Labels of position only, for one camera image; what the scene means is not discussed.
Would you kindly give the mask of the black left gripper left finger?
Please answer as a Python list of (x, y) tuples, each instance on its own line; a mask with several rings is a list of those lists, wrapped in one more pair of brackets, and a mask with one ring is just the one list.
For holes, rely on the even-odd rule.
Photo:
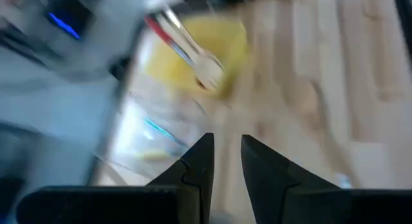
[(214, 135), (204, 134), (145, 186), (47, 186), (18, 204), (18, 223), (208, 223)]

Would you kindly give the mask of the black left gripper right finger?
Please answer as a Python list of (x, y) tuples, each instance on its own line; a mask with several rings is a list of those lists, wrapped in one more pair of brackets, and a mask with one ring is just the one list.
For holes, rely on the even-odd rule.
[(411, 191), (342, 189), (250, 135), (241, 161), (257, 223), (411, 223)]

